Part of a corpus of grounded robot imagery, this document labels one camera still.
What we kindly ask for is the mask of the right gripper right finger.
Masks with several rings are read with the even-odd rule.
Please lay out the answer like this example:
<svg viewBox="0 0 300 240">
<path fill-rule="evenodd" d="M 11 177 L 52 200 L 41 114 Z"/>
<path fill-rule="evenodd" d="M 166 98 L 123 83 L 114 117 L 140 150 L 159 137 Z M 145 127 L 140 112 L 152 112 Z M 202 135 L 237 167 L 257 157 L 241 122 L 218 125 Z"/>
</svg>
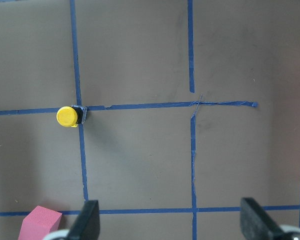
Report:
<svg viewBox="0 0 300 240">
<path fill-rule="evenodd" d="M 300 240 L 300 228 L 277 224 L 252 197 L 240 200 L 240 230 L 246 240 Z"/>
</svg>

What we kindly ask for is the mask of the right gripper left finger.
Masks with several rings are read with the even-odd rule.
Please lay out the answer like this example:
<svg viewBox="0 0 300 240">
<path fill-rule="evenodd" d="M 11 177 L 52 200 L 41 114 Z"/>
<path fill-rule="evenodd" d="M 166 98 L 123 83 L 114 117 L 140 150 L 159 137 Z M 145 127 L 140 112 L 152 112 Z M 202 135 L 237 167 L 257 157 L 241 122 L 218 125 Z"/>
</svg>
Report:
<svg viewBox="0 0 300 240">
<path fill-rule="evenodd" d="M 88 200 L 70 229 L 47 234 L 44 240 L 98 240 L 101 231 L 98 200 Z"/>
</svg>

